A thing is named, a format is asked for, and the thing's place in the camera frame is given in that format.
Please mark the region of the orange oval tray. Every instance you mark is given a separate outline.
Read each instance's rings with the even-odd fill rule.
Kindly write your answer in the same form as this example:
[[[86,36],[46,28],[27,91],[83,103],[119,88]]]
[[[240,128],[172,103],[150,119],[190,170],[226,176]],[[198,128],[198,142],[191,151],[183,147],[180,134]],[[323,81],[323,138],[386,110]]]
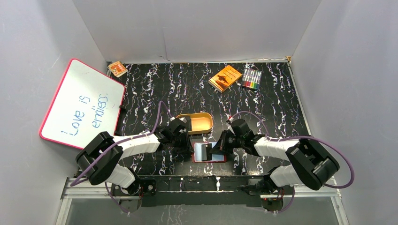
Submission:
[[[213,117],[206,112],[180,114],[178,119],[185,118],[189,135],[200,135],[209,133],[213,127]]]

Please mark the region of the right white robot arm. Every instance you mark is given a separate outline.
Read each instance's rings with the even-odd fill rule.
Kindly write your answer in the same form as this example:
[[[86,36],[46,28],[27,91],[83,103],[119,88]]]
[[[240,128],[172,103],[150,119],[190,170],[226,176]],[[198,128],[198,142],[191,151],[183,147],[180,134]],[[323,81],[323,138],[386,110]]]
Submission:
[[[312,137],[297,140],[275,141],[264,134],[255,134],[245,120],[230,124],[208,154],[227,155],[234,149],[243,149],[257,157],[273,157],[289,161],[288,166],[272,168],[268,174],[253,185],[241,186],[240,190],[264,191],[277,194],[285,186],[305,185],[319,190],[340,169],[332,155]]]

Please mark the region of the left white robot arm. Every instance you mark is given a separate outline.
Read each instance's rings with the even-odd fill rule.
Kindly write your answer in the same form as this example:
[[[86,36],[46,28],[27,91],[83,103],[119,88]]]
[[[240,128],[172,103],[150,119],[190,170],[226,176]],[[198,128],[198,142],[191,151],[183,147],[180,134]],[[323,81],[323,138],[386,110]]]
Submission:
[[[186,118],[173,119],[167,126],[157,127],[154,133],[131,136],[111,136],[101,132],[77,155],[79,168],[91,185],[110,182],[122,187],[129,195],[140,190],[138,176],[119,161],[130,156],[174,150],[179,154],[192,153],[188,132],[191,122]]]

